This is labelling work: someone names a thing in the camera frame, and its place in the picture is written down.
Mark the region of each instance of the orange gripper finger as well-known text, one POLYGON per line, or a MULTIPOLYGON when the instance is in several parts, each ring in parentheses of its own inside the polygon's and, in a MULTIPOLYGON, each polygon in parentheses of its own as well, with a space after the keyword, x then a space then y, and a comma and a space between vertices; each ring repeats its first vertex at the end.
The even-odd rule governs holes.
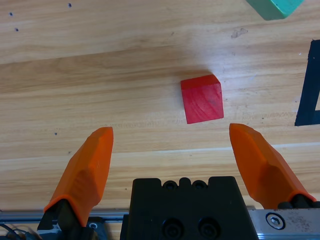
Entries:
POLYGON ((312 201, 284 158, 253 128, 231 123, 231 145, 249 195, 265 209, 277 209, 301 194, 312 201))
POLYGON ((85 227, 92 208, 101 201, 105 190, 113 142, 112 127, 94 131, 70 159, 44 211, 66 199, 80 225, 85 227))

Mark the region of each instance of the green wooden block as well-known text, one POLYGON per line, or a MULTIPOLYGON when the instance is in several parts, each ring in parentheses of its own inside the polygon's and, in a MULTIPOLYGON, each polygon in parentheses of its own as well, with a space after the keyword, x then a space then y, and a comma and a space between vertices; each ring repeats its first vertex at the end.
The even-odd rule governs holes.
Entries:
POLYGON ((304 0, 246 0, 264 20, 285 19, 304 0))

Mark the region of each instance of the red cube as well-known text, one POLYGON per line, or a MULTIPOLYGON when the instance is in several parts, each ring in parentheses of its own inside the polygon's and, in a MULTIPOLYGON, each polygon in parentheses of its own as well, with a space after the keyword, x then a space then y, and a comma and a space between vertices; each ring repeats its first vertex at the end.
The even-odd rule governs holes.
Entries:
POLYGON ((221 84, 215 75, 183 80, 181 91, 187 124, 224 117, 221 84))

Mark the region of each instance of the wooden surface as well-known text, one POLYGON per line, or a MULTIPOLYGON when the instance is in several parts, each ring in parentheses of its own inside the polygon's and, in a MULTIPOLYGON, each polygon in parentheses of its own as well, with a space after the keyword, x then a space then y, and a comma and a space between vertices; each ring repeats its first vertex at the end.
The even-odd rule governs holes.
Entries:
POLYGON ((260 131, 320 197, 320 125, 294 127, 320 2, 264 21, 245 0, 2 1, 0 207, 40 210, 70 159, 114 129, 98 208, 127 208, 135 178, 235 176, 230 123, 260 131), (186 124, 180 81, 214 73, 224 119, 186 124))

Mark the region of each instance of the screw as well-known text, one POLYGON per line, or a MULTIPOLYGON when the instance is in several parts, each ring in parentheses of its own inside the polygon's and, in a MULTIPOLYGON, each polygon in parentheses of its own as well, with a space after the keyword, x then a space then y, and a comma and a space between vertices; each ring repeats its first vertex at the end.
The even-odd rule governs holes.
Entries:
POLYGON ((285 221, 283 218, 275 213, 268 213, 266 215, 267 223, 274 229, 281 230, 285 228, 285 221))

